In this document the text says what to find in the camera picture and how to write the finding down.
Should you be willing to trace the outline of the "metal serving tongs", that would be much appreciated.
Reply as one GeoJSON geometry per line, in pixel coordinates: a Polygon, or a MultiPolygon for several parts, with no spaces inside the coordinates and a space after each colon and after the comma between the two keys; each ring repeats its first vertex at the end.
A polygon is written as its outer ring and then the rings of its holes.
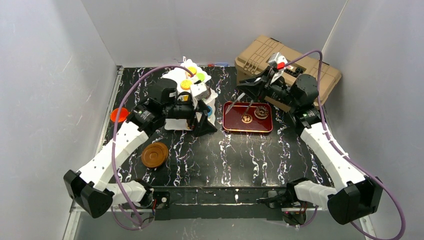
{"type": "Polygon", "coordinates": [[[241,104],[240,100],[245,97],[246,94],[244,92],[242,92],[235,101],[233,101],[229,107],[225,110],[224,112],[224,116],[226,116],[235,106],[237,107],[244,107],[244,110],[241,114],[241,118],[243,118],[249,111],[250,107],[252,106],[254,100],[250,99],[250,101],[248,103],[245,103],[244,105],[241,104]]]}

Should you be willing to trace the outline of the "green round macaron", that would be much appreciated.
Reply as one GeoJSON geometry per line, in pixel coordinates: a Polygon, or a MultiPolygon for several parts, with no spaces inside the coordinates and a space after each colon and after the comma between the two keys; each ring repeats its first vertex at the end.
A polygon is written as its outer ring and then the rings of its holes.
{"type": "Polygon", "coordinates": [[[201,82],[203,82],[206,79],[206,76],[202,72],[198,72],[195,76],[201,82]]]}

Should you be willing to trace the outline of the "chocolate sprinkled donut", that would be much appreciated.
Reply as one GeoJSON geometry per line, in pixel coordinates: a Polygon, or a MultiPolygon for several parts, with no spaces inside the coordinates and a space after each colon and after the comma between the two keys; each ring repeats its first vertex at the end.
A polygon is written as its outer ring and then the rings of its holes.
{"type": "Polygon", "coordinates": [[[264,120],[269,116],[269,110],[265,106],[258,106],[254,110],[254,115],[257,119],[264,120]]]}

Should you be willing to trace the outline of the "white three-tier cake stand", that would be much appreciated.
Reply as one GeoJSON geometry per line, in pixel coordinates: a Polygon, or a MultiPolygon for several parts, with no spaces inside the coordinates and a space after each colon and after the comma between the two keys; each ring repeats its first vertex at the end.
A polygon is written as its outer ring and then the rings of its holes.
{"type": "Polygon", "coordinates": [[[205,103],[208,115],[207,120],[212,125],[215,125],[215,99],[218,97],[218,93],[207,85],[212,77],[201,69],[197,63],[185,56],[182,57],[180,66],[190,72],[175,68],[165,73],[162,77],[177,83],[176,92],[178,94],[184,93],[178,97],[179,100],[187,102],[191,98],[193,107],[198,107],[200,102],[205,103]]]}

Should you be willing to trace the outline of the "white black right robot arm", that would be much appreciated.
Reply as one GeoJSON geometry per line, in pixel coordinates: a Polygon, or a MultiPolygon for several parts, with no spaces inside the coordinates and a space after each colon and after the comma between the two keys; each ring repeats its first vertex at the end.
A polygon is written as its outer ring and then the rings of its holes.
{"type": "Polygon", "coordinates": [[[347,154],[336,149],[337,143],[314,105],[319,96],[314,76],[303,73],[288,86],[274,68],[268,67],[255,77],[241,80],[237,89],[255,102],[269,97],[288,105],[297,133],[323,164],[334,185],[328,187],[300,178],[289,182],[284,193],[263,200],[264,203],[309,202],[328,210],[341,225],[377,212],[383,189],[377,180],[349,163],[347,154]]]}

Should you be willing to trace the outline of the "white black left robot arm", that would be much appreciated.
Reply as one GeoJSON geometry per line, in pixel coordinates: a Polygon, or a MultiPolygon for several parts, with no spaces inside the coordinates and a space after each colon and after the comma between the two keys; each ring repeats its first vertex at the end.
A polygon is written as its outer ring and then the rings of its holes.
{"type": "Polygon", "coordinates": [[[79,170],[65,173],[63,180],[69,196],[92,218],[99,218],[111,207],[124,203],[150,206],[153,188],[143,180],[121,182],[117,169],[167,120],[179,120],[178,125],[188,128],[196,137],[216,132],[217,97],[204,82],[184,91],[172,79],[159,79],[106,146],[79,170]],[[116,179],[115,183],[110,183],[112,178],[116,179]]]}

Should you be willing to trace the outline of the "blue sprinkled donut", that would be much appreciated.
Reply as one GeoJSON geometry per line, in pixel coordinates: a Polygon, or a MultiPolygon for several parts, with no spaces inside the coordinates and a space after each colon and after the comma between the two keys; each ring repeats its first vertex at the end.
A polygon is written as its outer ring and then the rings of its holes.
{"type": "Polygon", "coordinates": [[[207,105],[207,116],[210,118],[213,113],[213,109],[211,106],[207,105]]]}

